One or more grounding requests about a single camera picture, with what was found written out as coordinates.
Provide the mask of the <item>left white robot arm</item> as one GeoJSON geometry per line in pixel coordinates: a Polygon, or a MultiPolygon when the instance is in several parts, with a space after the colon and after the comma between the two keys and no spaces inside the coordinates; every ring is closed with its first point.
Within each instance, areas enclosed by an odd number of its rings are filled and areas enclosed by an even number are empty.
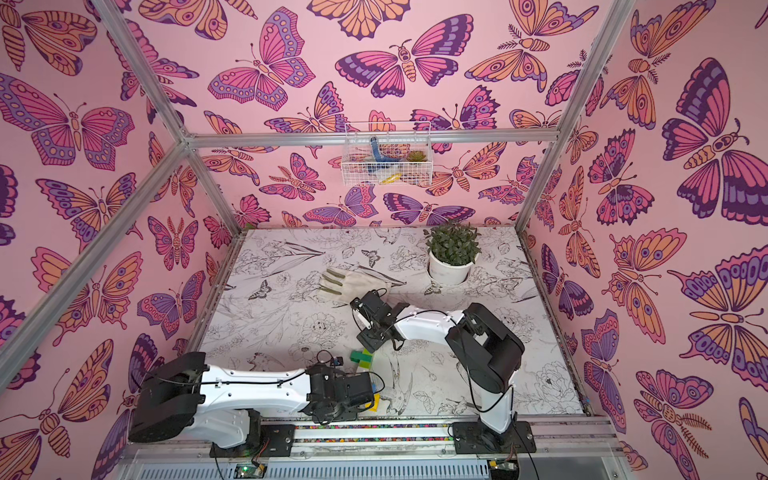
{"type": "Polygon", "coordinates": [[[322,362],[283,372],[238,371],[191,352],[147,373],[128,440],[185,438],[231,449],[260,434],[263,414],[301,414],[319,425],[353,421],[376,395],[367,371],[346,373],[322,362]]]}

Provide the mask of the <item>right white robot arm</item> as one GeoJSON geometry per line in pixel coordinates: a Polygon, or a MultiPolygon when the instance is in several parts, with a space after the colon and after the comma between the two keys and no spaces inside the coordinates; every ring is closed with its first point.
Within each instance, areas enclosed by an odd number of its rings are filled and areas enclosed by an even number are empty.
{"type": "Polygon", "coordinates": [[[513,376],[523,341],[480,303],[444,312],[405,302],[386,303],[377,290],[350,302],[359,342],[374,352],[390,342],[426,341],[452,350],[468,377],[470,398],[486,429],[503,434],[513,424],[513,376]]]}

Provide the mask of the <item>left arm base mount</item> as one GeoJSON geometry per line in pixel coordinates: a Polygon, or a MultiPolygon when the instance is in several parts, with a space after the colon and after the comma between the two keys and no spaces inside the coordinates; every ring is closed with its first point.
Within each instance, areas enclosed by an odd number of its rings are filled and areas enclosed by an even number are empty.
{"type": "Polygon", "coordinates": [[[213,444],[209,456],[211,458],[289,457],[295,433],[296,426],[293,424],[252,427],[243,444],[231,448],[220,448],[213,444]]]}

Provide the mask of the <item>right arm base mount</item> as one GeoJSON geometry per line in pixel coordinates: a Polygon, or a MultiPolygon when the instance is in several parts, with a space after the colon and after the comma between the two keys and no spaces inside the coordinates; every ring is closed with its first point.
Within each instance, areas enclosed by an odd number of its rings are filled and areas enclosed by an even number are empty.
{"type": "Polygon", "coordinates": [[[457,454],[536,453],[537,446],[529,422],[513,421],[502,433],[479,420],[455,422],[448,429],[457,454]]]}

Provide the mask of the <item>dark green lego brick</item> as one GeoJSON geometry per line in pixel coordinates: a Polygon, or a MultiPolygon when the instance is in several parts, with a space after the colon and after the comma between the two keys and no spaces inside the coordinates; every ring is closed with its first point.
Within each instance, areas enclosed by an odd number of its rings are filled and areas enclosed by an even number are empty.
{"type": "Polygon", "coordinates": [[[373,361],[373,353],[367,349],[355,350],[350,353],[350,360],[360,368],[370,369],[373,361]]]}

